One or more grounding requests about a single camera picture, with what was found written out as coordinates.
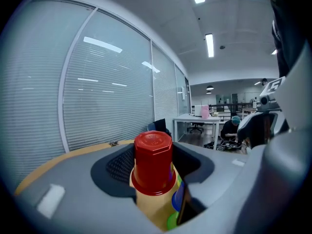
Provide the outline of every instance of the black shirt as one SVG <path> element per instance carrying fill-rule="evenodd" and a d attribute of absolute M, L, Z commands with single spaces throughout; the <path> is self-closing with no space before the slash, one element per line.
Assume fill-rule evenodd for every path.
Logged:
<path fill-rule="evenodd" d="M 230 140 L 233 139 L 234 137 L 225 137 L 226 134 L 237 134 L 237 129 L 238 129 L 238 125 L 234 126 L 232 121 L 229 120 L 227 121 L 224 126 L 223 129 L 221 131 L 221 137 L 225 140 Z"/>

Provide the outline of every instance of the pink bag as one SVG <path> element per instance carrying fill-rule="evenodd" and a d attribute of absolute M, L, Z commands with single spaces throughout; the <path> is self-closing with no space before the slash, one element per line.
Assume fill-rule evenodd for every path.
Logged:
<path fill-rule="evenodd" d="M 209 117 L 209 106 L 201 106 L 201 117 L 203 119 L 208 119 Z"/>

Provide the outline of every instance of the blue cup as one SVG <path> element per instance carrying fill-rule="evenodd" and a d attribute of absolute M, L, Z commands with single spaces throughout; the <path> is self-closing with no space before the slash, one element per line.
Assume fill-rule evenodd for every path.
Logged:
<path fill-rule="evenodd" d="M 171 203 L 173 208 L 179 212 L 181 210 L 184 194 L 184 182 L 182 181 L 179 189 L 172 195 Z"/>

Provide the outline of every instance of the gray floor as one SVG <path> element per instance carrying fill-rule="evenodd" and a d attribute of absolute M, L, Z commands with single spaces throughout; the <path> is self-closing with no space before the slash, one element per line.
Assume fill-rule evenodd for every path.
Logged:
<path fill-rule="evenodd" d="M 212 133 L 213 133 L 213 127 L 212 125 L 203 125 L 204 131 L 200 133 L 198 130 L 194 130 L 192 133 L 190 133 L 190 130 L 186 135 L 184 135 L 179 142 L 192 144 L 195 146 L 203 146 L 204 144 L 207 144 L 212 141 Z M 219 127 L 219 136 L 220 132 L 223 128 L 223 124 L 220 124 Z"/>

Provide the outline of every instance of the red cup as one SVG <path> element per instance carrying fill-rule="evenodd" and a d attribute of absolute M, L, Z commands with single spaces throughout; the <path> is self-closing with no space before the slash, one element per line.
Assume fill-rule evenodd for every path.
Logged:
<path fill-rule="evenodd" d="M 159 131 L 141 133 L 135 138 L 134 187 L 146 195 L 168 192 L 176 182 L 172 164 L 172 139 Z"/>

